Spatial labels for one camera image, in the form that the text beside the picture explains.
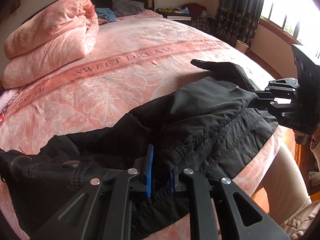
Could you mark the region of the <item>clothes pile on chair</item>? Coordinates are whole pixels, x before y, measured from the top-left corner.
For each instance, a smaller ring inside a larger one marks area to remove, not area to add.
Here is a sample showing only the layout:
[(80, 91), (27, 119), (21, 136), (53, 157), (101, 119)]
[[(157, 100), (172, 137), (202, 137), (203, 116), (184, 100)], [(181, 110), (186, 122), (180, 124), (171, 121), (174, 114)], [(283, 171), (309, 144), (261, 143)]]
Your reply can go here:
[(191, 26), (203, 31), (205, 33), (210, 33), (210, 22), (209, 16), (210, 13), (207, 11), (207, 8), (199, 5), (197, 3), (188, 3), (182, 5), (183, 10), (188, 10), (191, 16)]

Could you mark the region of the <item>black pants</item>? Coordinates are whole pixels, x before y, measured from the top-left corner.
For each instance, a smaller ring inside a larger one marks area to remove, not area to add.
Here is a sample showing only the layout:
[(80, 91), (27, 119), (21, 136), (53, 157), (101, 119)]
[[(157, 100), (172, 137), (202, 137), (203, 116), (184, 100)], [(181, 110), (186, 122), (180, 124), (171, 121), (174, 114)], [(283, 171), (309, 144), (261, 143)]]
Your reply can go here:
[(38, 154), (1, 152), (20, 228), (36, 232), (92, 178), (113, 179), (153, 145), (151, 196), (133, 202), (131, 236), (144, 239), (183, 218), (189, 201), (173, 195), (173, 169), (207, 178), (236, 177), (273, 135), (278, 123), (251, 108), (257, 86), (230, 62), (199, 62), (209, 77), (126, 113), (114, 126), (52, 137)]

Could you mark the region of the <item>white waste bin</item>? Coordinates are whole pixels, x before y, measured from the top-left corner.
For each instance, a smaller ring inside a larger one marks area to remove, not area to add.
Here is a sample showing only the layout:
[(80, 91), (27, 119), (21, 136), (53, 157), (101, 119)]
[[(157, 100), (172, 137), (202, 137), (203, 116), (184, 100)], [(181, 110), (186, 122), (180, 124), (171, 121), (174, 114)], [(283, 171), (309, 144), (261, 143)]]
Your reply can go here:
[(249, 45), (241, 40), (237, 40), (235, 43), (235, 49), (237, 49), (241, 53), (245, 54), (246, 51), (249, 49)]

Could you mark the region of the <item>grey pillow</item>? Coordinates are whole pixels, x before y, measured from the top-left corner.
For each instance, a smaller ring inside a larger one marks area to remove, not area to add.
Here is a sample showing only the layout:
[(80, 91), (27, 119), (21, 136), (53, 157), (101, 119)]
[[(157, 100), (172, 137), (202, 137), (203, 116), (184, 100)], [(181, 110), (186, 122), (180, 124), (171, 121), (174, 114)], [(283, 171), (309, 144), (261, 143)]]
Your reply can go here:
[(116, 17), (136, 15), (145, 11), (144, 3), (132, 0), (111, 0)]

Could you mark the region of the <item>pink bed blanket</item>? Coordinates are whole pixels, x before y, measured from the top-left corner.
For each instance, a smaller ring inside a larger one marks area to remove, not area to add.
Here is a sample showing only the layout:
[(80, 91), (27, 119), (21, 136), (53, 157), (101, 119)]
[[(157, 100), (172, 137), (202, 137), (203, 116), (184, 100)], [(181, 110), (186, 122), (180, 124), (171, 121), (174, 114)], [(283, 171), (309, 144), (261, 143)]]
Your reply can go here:
[(155, 12), (98, 27), (93, 50), (53, 69), (22, 61), (1, 73), (16, 92), (1, 123), (1, 148), (36, 154), (54, 135), (113, 126), (129, 110), (204, 78), (192, 59), (232, 62), (264, 89), (272, 76), (221, 40)]

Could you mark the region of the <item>window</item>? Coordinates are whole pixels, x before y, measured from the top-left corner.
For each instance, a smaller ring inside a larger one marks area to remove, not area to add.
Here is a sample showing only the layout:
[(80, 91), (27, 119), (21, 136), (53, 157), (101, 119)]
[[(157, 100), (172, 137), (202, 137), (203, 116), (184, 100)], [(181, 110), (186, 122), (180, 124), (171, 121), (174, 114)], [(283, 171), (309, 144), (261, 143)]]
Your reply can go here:
[(313, 0), (264, 0), (261, 16), (319, 57), (319, 9)]

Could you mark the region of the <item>folded pink quilt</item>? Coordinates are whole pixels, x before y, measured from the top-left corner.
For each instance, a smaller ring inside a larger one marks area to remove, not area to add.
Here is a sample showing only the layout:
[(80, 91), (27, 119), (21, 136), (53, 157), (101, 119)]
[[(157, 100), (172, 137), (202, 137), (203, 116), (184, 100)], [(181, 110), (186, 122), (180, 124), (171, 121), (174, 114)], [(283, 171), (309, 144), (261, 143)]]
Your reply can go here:
[(99, 31), (91, 0), (58, 0), (36, 14), (4, 42), (9, 60), (2, 79), (6, 89), (37, 79), (86, 57)]

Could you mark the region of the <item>bedside table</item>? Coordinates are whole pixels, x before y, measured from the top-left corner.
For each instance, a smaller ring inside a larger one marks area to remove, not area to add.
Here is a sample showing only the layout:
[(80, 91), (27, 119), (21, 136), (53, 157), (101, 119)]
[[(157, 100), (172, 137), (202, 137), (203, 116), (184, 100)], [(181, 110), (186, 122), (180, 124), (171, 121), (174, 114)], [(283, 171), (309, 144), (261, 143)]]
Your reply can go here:
[(180, 22), (180, 23), (191, 26), (191, 16), (190, 15), (161, 12), (159, 9), (156, 9), (156, 12), (159, 13), (160, 15), (162, 15), (164, 18), (167, 18), (169, 20)]

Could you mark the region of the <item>blue garment on bed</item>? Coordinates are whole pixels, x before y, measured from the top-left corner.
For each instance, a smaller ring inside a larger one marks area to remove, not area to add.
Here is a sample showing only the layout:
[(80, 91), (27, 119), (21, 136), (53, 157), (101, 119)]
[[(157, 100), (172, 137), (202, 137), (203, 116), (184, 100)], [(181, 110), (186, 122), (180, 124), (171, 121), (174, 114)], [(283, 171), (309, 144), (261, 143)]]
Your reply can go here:
[(95, 8), (97, 16), (108, 22), (116, 22), (116, 15), (110, 8)]

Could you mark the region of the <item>dark patterned curtain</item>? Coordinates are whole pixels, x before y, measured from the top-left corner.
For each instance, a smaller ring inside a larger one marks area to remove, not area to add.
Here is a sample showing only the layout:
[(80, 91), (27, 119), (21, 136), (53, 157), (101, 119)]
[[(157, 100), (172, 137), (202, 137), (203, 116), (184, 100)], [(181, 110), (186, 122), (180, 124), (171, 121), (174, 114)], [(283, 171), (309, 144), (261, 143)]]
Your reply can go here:
[(257, 31), (263, 3), (264, 0), (219, 0), (217, 37), (233, 47), (237, 40), (250, 46)]

